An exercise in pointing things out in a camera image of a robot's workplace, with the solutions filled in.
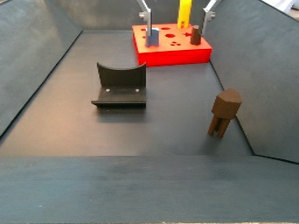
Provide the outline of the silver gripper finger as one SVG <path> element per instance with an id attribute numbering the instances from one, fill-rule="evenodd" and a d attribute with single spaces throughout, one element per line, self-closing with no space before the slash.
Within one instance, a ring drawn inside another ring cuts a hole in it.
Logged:
<path id="1" fill-rule="evenodd" d="M 147 6 L 146 0 L 137 0 L 138 4 L 142 8 L 142 12 L 139 13 L 139 17 L 146 21 L 147 23 L 147 29 L 146 29 L 146 45 L 151 46 L 151 40 L 153 40 L 153 11 Z"/>
<path id="2" fill-rule="evenodd" d="M 217 17 L 216 9 L 221 4 L 222 0 L 210 0 L 203 10 L 203 23 L 201 28 L 201 35 L 206 34 L 209 22 Z"/>

